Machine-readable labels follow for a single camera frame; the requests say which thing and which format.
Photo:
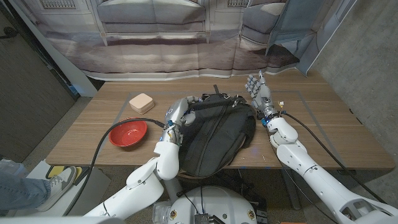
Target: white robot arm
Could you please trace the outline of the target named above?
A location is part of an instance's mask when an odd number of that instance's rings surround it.
[[[319,166],[301,144],[296,130],[275,110],[271,91],[259,72],[259,80],[249,76],[245,85],[253,107],[264,113],[263,125],[273,133],[271,144],[277,148],[277,157],[300,174],[312,190],[326,204],[338,223],[396,223],[398,210],[385,203],[354,194]]]
[[[178,150],[182,142],[180,128],[195,120],[189,105],[201,99],[188,96],[177,100],[167,111],[162,137],[156,144],[154,157],[127,178],[126,186],[92,209],[86,217],[116,217],[122,220],[156,202],[163,194],[160,179],[170,180],[178,174]]]

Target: table leg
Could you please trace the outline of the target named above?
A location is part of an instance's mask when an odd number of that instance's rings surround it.
[[[292,207],[294,210],[300,210],[301,205],[300,205],[300,200],[299,200],[299,195],[297,194],[297,189],[293,181],[290,179],[289,175],[294,179],[293,173],[290,169],[285,170],[280,170],[282,172],[282,177],[284,179],[285,185],[287,192],[289,194],[289,199],[292,204]]]

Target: gray wall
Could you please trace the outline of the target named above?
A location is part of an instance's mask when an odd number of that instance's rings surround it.
[[[398,1],[358,0],[313,64],[398,162]],[[398,170],[368,186],[398,206]]]

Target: person's leg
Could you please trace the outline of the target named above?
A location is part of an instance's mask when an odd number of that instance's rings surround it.
[[[18,178],[0,171],[0,210],[37,208],[50,193],[47,180]]]

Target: sneaker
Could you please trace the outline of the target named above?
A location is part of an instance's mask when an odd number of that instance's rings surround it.
[[[51,185],[51,193],[41,206],[36,209],[39,212],[45,212],[50,209],[55,202],[72,186],[76,177],[76,167],[68,167],[59,175],[53,176],[49,181]]]

